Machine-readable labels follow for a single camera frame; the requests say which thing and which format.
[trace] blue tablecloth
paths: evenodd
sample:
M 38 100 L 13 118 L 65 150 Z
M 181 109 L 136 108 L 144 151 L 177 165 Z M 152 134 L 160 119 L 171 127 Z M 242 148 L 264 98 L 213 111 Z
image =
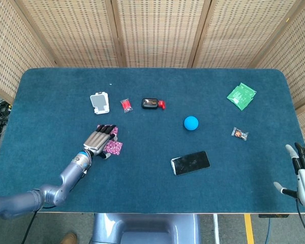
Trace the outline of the blue tablecloth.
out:
M 240 82 L 257 91 L 240 111 L 226 99 Z M 110 112 L 90 95 L 107 92 Z M 144 110 L 145 97 L 166 109 Z M 120 100 L 133 111 L 124 113 Z M 183 120 L 199 119 L 195 131 Z M 296 189 L 285 144 L 303 142 L 287 81 L 278 70 L 42 68 L 22 77 L 0 151 L 0 196 L 42 184 L 82 150 L 97 124 L 116 124 L 119 156 L 95 158 L 63 206 L 71 212 L 295 212 L 273 186 Z M 234 127 L 248 140 L 231 136 Z M 206 151 L 211 167 L 174 176 L 170 159 Z

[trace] shoe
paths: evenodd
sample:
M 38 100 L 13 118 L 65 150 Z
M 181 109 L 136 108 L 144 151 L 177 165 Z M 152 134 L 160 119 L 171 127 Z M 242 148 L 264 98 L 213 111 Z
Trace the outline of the shoe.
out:
M 69 232 L 64 236 L 60 244 L 77 244 L 77 236 L 74 233 Z

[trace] blue ball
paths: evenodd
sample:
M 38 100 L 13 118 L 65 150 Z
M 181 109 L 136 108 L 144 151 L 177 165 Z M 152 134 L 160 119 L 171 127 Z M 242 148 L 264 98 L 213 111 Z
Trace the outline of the blue ball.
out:
M 194 116 L 188 116 L 184 120 L 184 127 L 189 131 L 195 130 L 196 128 L 198 128 L 198 125 L 199 125 L 199 121 Z

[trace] black phone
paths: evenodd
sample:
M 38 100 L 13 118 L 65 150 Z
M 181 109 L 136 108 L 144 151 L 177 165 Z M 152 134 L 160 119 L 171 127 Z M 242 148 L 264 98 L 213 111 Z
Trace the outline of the black phone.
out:
M 171 165 L 175 175 L 182 175 L 210 167 L 209 159 L 205 151 L 171 159 Z

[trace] floor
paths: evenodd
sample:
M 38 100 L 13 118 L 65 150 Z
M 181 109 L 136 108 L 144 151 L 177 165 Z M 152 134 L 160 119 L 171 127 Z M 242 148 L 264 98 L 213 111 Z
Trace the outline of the floor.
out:
M 30 213 L 9 221 L 0 219 L 0 244 L 21 243 L 32 215 Z M 248 243 L 244 215 L 218 215 L 218 223 L 221 244 Z M 255 244 L 265 243 L 268 223 L 269 218 L 252 215 Z M 72 231 L 77 234 L 79 244 L 87 244 L 92 235 L 93 224 L 94 214 L 92 213 L 38 213 L 25 243 L 59 243 L 67 232 Z M 215 243 L 212 215 L 200 215 L 200 231 L 203 244 Z M 298 215 L 271 219 L 268 243 L 304 244 L 305 231 Z

